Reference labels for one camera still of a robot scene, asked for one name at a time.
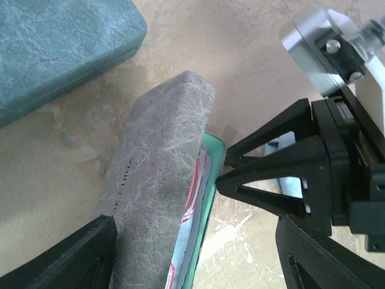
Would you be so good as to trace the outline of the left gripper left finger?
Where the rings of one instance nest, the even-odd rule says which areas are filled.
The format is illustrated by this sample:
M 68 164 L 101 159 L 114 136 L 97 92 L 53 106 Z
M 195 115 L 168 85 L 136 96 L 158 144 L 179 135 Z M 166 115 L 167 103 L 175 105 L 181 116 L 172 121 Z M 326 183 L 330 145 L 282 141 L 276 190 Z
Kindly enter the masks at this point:
M 1 277 L 1 288 L 108 288 L 116 255 L 113 217 L 100 215 Z

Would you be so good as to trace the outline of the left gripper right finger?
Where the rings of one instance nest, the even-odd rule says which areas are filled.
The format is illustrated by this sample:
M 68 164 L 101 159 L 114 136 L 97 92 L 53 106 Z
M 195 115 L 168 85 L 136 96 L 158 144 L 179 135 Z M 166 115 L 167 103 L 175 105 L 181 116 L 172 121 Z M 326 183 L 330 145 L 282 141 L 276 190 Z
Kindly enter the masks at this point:
M 276 245 L 288 288 L 384 288 L 384 270 L 312 229 L 280 216 Z

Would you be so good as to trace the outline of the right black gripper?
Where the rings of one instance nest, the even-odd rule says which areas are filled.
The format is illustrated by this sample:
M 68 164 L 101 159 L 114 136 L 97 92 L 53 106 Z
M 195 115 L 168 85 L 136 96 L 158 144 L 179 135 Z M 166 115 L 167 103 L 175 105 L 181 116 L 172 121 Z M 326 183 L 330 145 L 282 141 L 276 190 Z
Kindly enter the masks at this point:
M 310 103 L 300 99 L 228 148 L 224 164 L 234 169 L 216 180 L 217 190 L 325 235 L 332 225 L 347 226 L 365 236 L 368 252 L 384 251 L 384 136 L 349 88 L 313 102 L 312 111 L 322 139 L 309 137 Z M 246 156 L 287 132 L 299 142 L 266 157 Z M 306 181 L 301 197 L 279 193 L 274 180 L 284 177 Z

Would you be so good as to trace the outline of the light blue cleaning cloth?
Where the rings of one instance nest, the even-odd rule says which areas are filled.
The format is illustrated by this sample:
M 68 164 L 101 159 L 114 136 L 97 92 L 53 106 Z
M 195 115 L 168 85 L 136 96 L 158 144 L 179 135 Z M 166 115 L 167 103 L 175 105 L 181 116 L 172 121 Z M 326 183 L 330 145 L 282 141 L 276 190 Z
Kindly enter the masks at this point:
M 230 181 L 230 178 L 221 181 L 221 190 L 226 196 L 273 214 L 303 217 L 306 212 L 301 183 L 299 177 L 294 175 L 293 169 L 297 162 L 294 160 L 294 155 L 289 154 L 287 150 L 292 144 L 294 144 L 294 133 L 288 132 L 266 144 L 267 153 L 264 157 L 240 158 L 241 165 L 247 166 L 247 171 L 254 175 L 271 170 L 280 194 L 249 187 L 243 189 L 229 187 L 226 181 Z M 192 286 L 217 188 L 215 181 L 221 172 L 225 154 L 226 147 L 222 140 L 211 134 L 204 134 L 180 222 L 166 288 L 191 288 Z

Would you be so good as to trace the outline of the grey glasses case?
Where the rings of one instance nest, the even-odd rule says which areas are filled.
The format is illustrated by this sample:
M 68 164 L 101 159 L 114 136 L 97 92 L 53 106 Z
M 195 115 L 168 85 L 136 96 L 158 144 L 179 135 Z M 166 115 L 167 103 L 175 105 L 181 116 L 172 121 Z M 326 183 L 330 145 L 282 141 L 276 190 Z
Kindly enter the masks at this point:
M 110 288 L 165 288 L 214 97 L 186 71 L 135 101 L 97 206 L 117 228 Z

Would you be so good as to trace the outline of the red transparent glasses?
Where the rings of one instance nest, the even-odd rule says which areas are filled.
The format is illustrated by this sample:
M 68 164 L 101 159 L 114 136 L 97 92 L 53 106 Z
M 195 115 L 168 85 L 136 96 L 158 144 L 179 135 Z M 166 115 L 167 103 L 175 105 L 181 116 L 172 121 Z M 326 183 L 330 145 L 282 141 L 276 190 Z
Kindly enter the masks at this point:
M 183 286 L 197 239 L 203 196 L 210 170 L 211 158 L 207 151 L 201 148 L 180 222 L 165 288 L 181 288 Z

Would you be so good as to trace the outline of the blue glasses case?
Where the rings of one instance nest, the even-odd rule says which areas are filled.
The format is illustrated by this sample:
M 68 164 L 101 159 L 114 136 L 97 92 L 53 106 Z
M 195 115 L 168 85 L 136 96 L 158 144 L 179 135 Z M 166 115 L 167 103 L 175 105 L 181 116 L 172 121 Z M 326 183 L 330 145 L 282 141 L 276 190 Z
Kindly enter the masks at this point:
M 130 59 L 146 32 L 132 1 L 2 1 L 1 125 Z

